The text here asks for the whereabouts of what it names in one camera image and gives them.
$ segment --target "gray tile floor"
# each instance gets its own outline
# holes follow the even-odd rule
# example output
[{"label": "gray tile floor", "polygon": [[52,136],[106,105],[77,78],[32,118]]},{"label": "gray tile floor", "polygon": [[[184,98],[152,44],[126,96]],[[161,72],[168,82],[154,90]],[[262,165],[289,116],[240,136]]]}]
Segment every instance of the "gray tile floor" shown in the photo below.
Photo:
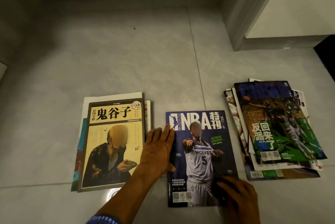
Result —
[{"label": "gray tile floor", "polygon": [[[166,111],[229,111],[223,91],[249,77],[288,80],[305,92],[329,158],[321,178],[254,182],[262,223],[333,223],[335,83],[313,49],[233,52],[219,11],[197,1],[91,4],[103,10],[67,1],[39,21],[0,84],[1,223],[85,223],[105,202],[108,190],[70,192],[84,97],[145,92],[158,127]],[[245,178],[230,118],[228,125]],[[215,207],[169,209],[163,177],[136,216],[143,222],[224,221]]]}]

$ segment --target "nba logo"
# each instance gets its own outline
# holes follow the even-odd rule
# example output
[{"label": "nba logo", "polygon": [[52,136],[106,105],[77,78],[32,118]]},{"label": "nba logo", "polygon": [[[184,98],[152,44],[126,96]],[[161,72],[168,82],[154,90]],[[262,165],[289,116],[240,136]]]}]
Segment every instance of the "nba logo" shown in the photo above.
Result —
[{"label": "nba logo", "polygon": [[177,114],[170,114],[169,123],[172,129],[179,130],[178,128],[178,116]]}]

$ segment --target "blue wristband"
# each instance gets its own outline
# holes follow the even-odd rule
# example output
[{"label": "blue wristband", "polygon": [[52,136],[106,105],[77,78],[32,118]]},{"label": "blue wristband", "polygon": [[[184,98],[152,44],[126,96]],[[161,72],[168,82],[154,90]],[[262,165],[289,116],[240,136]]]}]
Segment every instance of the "blue wristband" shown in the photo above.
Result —
[{"label": "blue wristband", "polygon": [[86,222],[86,224],[91,223],[121,224],[117,218],[106,214],[99,214],[97,216],[93,216],[88,220],[88,222]]}]

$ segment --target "wolves jersey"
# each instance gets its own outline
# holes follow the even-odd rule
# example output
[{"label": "wolves jersey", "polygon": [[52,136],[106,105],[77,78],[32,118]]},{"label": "wolves jersey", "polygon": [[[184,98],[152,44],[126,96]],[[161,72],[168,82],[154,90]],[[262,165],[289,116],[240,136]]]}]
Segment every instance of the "wolves jersey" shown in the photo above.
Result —
[{"label": "wolves jersey", "polygon": [[189,180],[208,183],[213,176],[212,151],[213,149],[203,141],[203,145],[194,142],[194,149],[186,156],[186,174]]}]

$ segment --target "barcode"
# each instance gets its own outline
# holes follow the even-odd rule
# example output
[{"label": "barcode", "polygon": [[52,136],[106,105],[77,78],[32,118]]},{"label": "barcode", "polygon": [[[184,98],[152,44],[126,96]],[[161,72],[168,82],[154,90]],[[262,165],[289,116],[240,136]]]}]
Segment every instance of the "barcode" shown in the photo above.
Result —
[{"label": "barcode", "polygon": [[261,152],[261,157],[263,161],[281,160],[278,151]]},{"label": "barcode", "polygon": [[250,171],[251,178],[263,178],[262,171]]},{"label": "barcode", "polygon": [[281,169],[276,169],[276,174],[277,174],[278,177],[283,177],[284,176]]},{"label": "barcode", "polygon": [[191,192],[173,192],[173,203],[181,203],[181,202],[191,202],[192,201],[192,193]]}]

